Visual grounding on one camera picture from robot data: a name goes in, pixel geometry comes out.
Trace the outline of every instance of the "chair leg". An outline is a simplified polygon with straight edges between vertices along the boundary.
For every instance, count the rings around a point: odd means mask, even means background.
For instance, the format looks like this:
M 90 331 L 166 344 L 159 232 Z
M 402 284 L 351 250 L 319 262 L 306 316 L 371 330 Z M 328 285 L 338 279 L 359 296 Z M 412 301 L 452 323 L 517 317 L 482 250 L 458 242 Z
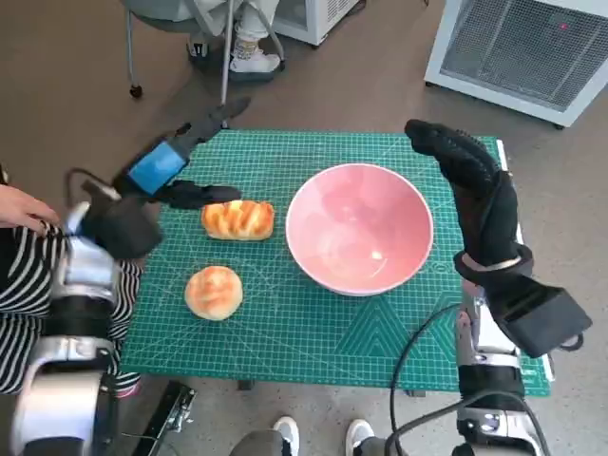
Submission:
M 230 47 L 232 45 L 232 27 L 235 18 L 235 0 L 228 0 L 228 16 L 226 17 L 226 30 L 224 39 L 224 62 L 221 71 L 220 103 L 226 105 L 228 98 L 228 72 L 230 71 Z
M 273 30 L 273 26 L 271 26 L 270 22 L 268 22 L 268 18 L 266 17 L 266 15 L 257 7 L 255 1 L 250 1 L 250 0 L 245 0 L 245 1 L 247 2 L 247 4 L 249 6 L 251 6 L 251 8 L 253 8 L 256 11 L 257 17 L 259 17 L 259 20 L 262 22 L 262 24 L 266 28 L 266 31 L 268 31 L 268 34 L 270 35 L 271 40 L 273 40 L 273 43 L 275 44 L 276 53 L 278 54 L 278 58 L 281 59 L 281 67 L 284 67 L 285 66 L 285 51 L 283 50 L 283 45 L 281 45 L 281 42 L 278 41 L 278 37 L 276 36 L 275 31 Z
M 131 11 L 128 8 L 124 9 L 126 22 L 126 66 L 128 70 L 129 83 L 131 88 L 129 93 L 135 99 L 141 98 L 143 95 L 142 86 L 138 84 L 133 69 L 133 23 Z

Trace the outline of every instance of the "glazed bread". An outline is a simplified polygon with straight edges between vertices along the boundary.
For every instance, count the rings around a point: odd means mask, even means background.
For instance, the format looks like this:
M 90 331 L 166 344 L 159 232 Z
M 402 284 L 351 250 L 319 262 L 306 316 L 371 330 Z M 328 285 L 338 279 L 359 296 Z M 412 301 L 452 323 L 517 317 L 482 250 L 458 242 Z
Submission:
M 190 310 L 207 320 L 225 320 L 243 300 L 237 273 L 224 266 L 209 266 L 190 277 L 184 298 Z
M 263 240 L 273 233 L 275 209 L 266 201 L 208 204 L 202 208 L 201 222 L 211 238 Z

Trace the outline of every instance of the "person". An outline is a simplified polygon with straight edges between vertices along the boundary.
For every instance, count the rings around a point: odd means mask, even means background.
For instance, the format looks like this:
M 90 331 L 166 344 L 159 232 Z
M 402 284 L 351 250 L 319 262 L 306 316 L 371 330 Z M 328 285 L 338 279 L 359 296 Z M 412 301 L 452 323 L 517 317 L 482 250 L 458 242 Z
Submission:
M 51 271 L 67 244 L 55 211 L 10 186 L 2 166 L 0 171 L 0 393 L 15 394 L 48 313 Z M 127 261 L 119 266 L 110 328 L 116 350 L 108 371 L 116 376 L 118 397 L 125 397 L 136 391 L 140 380 L 139 374 L 122 372 L 119 366 L 142 269 Z
M 206 10 L 217 7 L 226 0 L 122 0 L 124 5 L 144 17 L 174 22 L 194 17 L 189 4 L 203 4 Z M 238 8 L 242 0 L 235 1 Z M 259 10 L 270 24 L 275 18 L 278 0 L 256 0 Z M 259 20 L 256 10 L 245 4 L 236 26 L 232 60 L 230 62 L 230 79 L 232 81 L 270 80 L 280 65 L 276 54 L 266 54 L 259 46 L 259 40 L 268 36 L 268 31 Z M 204 67 L 209 56 L 209 43 L 201 33 L 193 33 L 188 39 L 189 58 L 197 67 Z
M 385 442 L 375 436 L 370 423 L 356 419 L 346 431 L 346 456 L 383 456 Z M 294 418 L 283 416 L 271 429 L 256 430 L 243 437 L 230 456 L 297 456 L 299 448 L 297 423 Z

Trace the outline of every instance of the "air conditioner unit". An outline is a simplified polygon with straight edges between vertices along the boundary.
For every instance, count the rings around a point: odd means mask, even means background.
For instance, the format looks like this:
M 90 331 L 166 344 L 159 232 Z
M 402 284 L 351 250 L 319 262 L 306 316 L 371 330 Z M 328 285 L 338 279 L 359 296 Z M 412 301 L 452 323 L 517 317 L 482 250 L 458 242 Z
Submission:
M 276 33 L 318 47 L 330 30 L 359 0 L 280 0 L 273 29 Z
M 446 0 L 425 80 L 570 126 L 608 83 L 608 0 Z

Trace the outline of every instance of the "round bread bun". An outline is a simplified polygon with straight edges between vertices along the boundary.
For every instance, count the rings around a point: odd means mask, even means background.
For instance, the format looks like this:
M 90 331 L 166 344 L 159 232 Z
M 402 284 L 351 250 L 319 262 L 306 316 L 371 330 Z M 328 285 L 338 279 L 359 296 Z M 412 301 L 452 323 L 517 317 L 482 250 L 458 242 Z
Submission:
M 225 320 L 243 300 L 237 273 L 224 266 L 208 266 L 190 277 L 184 291 L 190 310 L 207 320 Z

